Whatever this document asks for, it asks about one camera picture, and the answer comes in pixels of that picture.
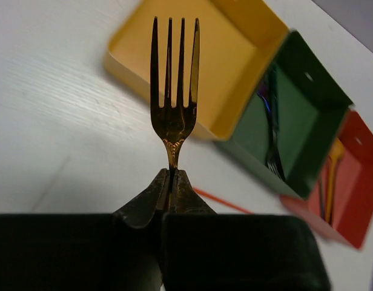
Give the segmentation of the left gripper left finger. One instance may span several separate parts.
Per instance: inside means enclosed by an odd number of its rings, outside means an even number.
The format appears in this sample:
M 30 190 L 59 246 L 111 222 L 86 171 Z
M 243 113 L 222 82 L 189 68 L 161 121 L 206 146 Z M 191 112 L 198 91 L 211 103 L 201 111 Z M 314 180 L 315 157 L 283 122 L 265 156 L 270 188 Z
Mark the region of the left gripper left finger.
M 0 290 L 160 290 L 152 229 L 162 169 L 112 213 L 0 214 Z

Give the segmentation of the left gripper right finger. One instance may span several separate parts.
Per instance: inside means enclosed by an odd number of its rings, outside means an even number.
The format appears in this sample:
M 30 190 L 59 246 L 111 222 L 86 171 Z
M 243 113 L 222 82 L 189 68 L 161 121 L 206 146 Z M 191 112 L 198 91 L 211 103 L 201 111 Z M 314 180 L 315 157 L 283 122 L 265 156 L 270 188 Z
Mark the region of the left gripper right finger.
M 174 176 L 174 211 L 162 220 L 166 290 L 330 290 L 307 223 L 290 215 L 217 214 L 183 170 Z

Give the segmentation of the fork with green marbled handle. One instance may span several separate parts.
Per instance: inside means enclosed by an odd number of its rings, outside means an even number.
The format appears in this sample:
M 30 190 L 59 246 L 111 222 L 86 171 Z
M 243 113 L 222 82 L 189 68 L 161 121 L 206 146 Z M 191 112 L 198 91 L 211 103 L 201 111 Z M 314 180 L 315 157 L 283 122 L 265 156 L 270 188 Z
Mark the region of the fork with green marbled handle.
M 273 65 L 268 73 L 267 80 L 267 103 L 269 108 L 269 149 L 266 154 L 266 165 L 282 181 L 286 181 L 282 162 L 278 150 L 279 135 L 279 114 L 278 114 L 278 93 L 277 93 L 277 74 L 276 66 Z

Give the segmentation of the purple iridescent fork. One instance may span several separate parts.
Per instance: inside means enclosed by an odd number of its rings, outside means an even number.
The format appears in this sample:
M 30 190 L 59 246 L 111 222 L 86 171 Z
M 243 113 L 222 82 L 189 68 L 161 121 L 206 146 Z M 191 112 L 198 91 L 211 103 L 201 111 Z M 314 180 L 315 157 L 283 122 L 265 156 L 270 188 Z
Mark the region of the purple iridescent fork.
M 264 76 L 257 88 L 257 96 L 263 101 L 265 112 L 267 116 L 271 115 L 271 106 L 269 101 L 269 85 L 268 78 Z

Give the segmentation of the orange chopstick upper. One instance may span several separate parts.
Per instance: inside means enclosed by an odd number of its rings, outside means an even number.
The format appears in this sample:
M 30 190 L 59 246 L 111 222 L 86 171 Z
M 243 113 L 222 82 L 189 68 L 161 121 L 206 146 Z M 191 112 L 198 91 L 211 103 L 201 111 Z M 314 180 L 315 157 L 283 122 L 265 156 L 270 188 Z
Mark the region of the orange chopstick upper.
M 231 202 L 229 202 L 229 201 L 227 201 L 225 199 L 219 198 L 219 197 L 217 197 L 215 195 L 212 195 L 212 194 L 210 194 L 210 193 L 208 193 L 206 191 L 203 191 L 203 190 L 201 190 L 201 189 L 199 189 L 197 187 L 193 187 L 193 190 L 198 195 L 200 195 L 202 197 L 205 197 L 205 198 L 208 198 L 208 199 L 210 199 L 212 201 L 215 201 L 216 203 L 219 203 L 219 204 L 221 204 L 223 206 L 227 206 L 227 207 L 229 207 L 231 209 L 237 210 L 237 211 L 239 211 L 241 213 L 244 213 L 244 214 L 248 214 L 248 215 L 249 214 L 253 214 L 253 212 L 251 212 L 251 211 L 249 211 L 247 209 L 244 209 L 243 207 L 237 206 L 237 205 L 235 205 L 235 204 L 233 204 L 233 203 L 231 203 Z

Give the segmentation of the white chopstick left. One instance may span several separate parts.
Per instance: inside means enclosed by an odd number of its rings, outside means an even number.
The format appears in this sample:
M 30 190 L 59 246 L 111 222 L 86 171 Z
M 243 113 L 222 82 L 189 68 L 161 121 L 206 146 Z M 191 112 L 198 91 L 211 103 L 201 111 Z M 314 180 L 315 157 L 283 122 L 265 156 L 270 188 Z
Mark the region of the white chopstick left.
M 67 164 L 70 162 L 71 160 L 71 157 L 70 156 L 67 156 L 62 164 L 59 166 L 59 168 L 57 169 L 56 173 L 54 173 L 49 182 L 46 184 L 45 186 L 45 189 L 41 192 L 41 194 L 39 195 L 39 197 L 37 198 L 37 200 L 35 201 L 35 203 L 32 205 L 31 207 L 31 212 L 34 212 L 38 209 L 38 207 L 42 204 L 43 200 L 47 197 L 48 193 L 50 192 L 50 190 L 53 188 L 53 186 L 56 184 L 56 182 L 59 180 L 59 178 L 61 177 L 64 169 L 66 168 Z

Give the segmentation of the red paper box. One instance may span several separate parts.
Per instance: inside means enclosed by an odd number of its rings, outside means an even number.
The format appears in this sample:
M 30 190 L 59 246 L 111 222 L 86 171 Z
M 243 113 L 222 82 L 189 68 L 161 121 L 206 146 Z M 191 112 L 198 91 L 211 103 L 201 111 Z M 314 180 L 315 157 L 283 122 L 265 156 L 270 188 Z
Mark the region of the red paper box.
M 360 249 L 373 215 L 373 134 L 351 111 L 338 138 L 345 154 L 337 170 L 332 225 L 325 221 L 329 157 L 309 198 L 281 196 L 280 201 L 324 238 Z

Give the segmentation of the green paper box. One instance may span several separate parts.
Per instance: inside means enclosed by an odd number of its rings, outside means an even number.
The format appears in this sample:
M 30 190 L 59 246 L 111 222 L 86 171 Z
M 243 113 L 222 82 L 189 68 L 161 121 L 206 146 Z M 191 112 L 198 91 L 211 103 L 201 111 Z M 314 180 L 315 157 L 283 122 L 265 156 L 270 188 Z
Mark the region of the green paper box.
M 216 146 L 280 195 L 307 199 L 316 184 L 352 100 L 335 82 L 298 31 L 291 31 L 271 63 L 277 76 L 277 147 L 284 178 L 266 164 L 271 130 L 266 107 L 253 92 L 232 137 Z

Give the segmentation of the yellow paper box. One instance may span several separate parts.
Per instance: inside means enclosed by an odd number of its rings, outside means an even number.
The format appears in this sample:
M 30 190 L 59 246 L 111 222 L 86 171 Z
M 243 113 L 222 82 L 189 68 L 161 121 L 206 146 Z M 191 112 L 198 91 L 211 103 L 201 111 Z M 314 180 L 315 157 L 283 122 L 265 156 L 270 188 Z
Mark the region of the yellow paper box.
M 185 35 L 185 82 L 190 80 L 195 24 L 200 25 L 197 121 L 199 139 L 229 139 L 289 29 L 263 1 L 142 1 L 111 37 L 106 70 L 144 100 L 150 98 L 153 24 L 159 29 L 159 67 L 165 68 L 167 34 L 173 32 L 173 68 L 178 71 L 180 35 Z

